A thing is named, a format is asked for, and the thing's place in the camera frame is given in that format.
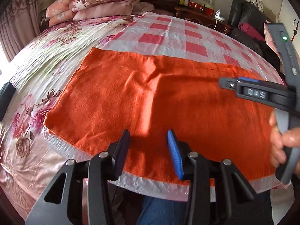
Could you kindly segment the right hand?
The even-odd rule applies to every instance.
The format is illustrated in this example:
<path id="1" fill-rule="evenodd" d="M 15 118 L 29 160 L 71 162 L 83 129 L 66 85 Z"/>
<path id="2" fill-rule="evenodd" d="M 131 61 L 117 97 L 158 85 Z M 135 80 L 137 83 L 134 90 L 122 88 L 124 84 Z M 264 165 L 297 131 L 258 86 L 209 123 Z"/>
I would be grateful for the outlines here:
<path id="1" fill-rule="evenodd" d="M 272 112 L 269 117 L 269 125 L 271 126 L 271 164 L 277 168 L 280 164 L 285 164 L 287 156 L 283 150 L 286 147 L 299 147 L 300 144 L 300 129 L 299 127 L 288 130 L 284 134 L 279 132 L 275 113 Z"/>

